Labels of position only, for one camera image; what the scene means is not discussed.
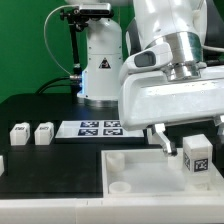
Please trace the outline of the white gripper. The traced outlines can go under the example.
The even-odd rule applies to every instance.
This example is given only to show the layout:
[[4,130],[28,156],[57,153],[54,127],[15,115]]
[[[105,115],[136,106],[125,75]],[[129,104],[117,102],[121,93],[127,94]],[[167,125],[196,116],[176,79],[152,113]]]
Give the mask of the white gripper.
[[224,65],[199,65],[201,77],[168,81],[163,72],[173,59],[170,45],[162,43],[129,56],[119,78],[118,112],[126,130],[152,126],[153,140],[166,156],[177,149],[164,134],[166,125],[213,119],[224,136]]

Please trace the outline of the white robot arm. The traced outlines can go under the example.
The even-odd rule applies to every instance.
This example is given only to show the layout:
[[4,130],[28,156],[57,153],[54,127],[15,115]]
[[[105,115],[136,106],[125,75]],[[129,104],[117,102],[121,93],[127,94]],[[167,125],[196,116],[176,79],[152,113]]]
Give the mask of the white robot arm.
[[168,125],[224,116],[224,66],[204,59],[211,0],[65,0],[87,32],[78,100],[117,104],[127,131],[147,129],[164,152]]

